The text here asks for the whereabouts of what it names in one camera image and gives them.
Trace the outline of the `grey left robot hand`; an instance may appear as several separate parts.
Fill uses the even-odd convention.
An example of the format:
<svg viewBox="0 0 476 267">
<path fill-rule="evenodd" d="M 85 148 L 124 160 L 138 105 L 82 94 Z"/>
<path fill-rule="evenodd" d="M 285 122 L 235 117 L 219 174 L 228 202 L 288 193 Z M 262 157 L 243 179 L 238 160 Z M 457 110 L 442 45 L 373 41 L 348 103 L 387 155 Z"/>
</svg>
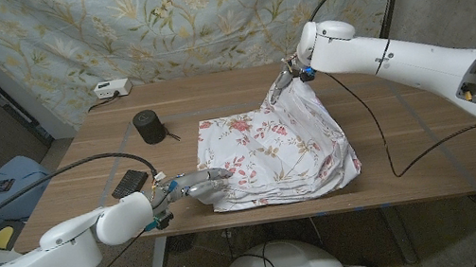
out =
<svg viewBox="0 0 476 267">
<path fill-rule="evenodd" d="M 233 172 L 223 168 L 202 169 L 167 179 L 162 185 L 164 202 L 174 203 L 181 198 L 202 198 L 221 191 Z"/>
</svg>

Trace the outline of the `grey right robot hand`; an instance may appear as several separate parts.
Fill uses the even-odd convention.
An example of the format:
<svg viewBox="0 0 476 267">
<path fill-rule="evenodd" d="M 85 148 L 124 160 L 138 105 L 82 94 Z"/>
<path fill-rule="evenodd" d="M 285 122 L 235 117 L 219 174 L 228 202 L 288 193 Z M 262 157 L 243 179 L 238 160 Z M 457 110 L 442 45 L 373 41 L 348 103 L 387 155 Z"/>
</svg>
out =
<svg viewBox="0 0 476 267">
<path fill-rule="evenodd" d="M 274 81 L 271 93 L 269 95 L 269 102 L 275 105 L 279 99 L 281 92 L 291 84 L 292 79 L 297 78 L 302 73 L 302 65 L 298 58 L 284 59 L 280 66 L 280 72 Z"/>
</svg>

